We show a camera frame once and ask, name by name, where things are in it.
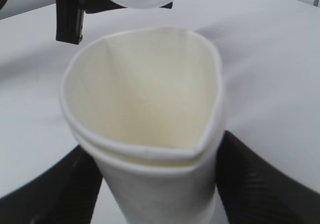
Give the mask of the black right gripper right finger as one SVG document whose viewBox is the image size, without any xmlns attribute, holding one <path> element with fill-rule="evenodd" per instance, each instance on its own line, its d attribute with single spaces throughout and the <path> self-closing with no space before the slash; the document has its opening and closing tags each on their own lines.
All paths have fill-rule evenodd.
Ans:
<svg viewBox="0 0 320 224">
<path fill-rule="evenodd" d="M 320 195 L 277 170 L 225 131 L 216 186 L 230 224 L 318 224 Z"/>
</svg>

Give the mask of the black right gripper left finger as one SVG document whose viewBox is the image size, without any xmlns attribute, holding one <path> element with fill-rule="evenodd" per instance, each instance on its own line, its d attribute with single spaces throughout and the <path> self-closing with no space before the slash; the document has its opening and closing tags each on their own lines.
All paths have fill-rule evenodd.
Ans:
<svg viewBox="0 0 320 224">
<path fill-rule="evenodd" d="M 89 224 L 102 184 L 91 156 L 80 146 L 46 172 L 1 197 L 2 224 Z"/>
</svg>

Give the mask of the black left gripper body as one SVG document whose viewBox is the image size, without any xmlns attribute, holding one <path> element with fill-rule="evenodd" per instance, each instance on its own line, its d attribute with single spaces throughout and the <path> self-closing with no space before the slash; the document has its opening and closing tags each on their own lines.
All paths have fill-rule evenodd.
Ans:
<svg viewBox="0 0 320 224">
<path fill-rule="evenodd" d="M 55 0 L 55 6 L 55 40 L 74 45 L 78 45 L 83 39 L 85 13 L 95 14 L 125 7 L 112 0 Z"/>
</svg>

